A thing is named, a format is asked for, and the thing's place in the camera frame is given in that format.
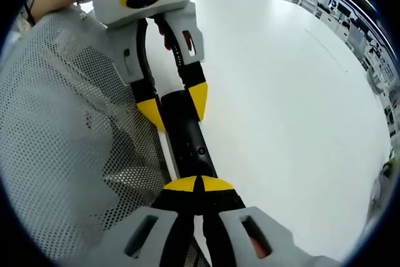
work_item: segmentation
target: white table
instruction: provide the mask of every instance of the white table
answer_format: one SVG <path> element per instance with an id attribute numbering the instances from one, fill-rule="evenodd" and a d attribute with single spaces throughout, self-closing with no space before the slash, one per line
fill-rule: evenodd
<path id="1" fill-rule="evenodd" d="M 390 148 L 362 66 L 294 4 L 193 1 L 209 85 L 201 127 L 218 175 L 247 206 L 288 227 L 302 249 L 344 258 L 363 230 Z M 154 24 L 146 41 L 158 93 L 180 89 L 173 55 Z"/>

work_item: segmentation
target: gray mesh fabric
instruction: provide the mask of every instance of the gray mesh fabric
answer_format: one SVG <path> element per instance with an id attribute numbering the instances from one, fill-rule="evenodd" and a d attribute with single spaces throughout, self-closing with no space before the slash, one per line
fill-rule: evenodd
<path id="1" fill-rule="evenodd" d="M 156 128 L 93 19 L 47 16 L 0 67 L 0 168 L 18 217 L 52 259 L 92 248 L 171 180 Z"/>
<path id="2" fill-rule="evenodd" d="M 193 239 L 186 255 L 185 267 L 209 267 L 210 264 L 207 262 L 203 253 L 200 250 L 196 240 Z"/>

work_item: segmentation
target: person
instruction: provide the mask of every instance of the person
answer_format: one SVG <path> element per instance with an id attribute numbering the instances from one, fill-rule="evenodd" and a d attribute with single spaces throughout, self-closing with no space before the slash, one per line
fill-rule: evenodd
<path id="1" fill-rule="evenodd" d="M 13 49 L 14 45 L 45 15 L 59 9 L 68 8 L 75 2 L 82 0 L 27 0 L 20 10 L 13 27 L 6 38 L 1 53 L 3 61 Z"/>

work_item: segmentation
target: black tube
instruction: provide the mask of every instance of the black tube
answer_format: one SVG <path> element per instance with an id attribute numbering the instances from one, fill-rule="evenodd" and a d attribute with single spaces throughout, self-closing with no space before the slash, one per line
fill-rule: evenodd
<path id="1" fill-rule="evenodd" d="M 186 90 L 169 93 L 161 98 L 161 104 L 179 176 L 217 177 L 189 93 Z"/>

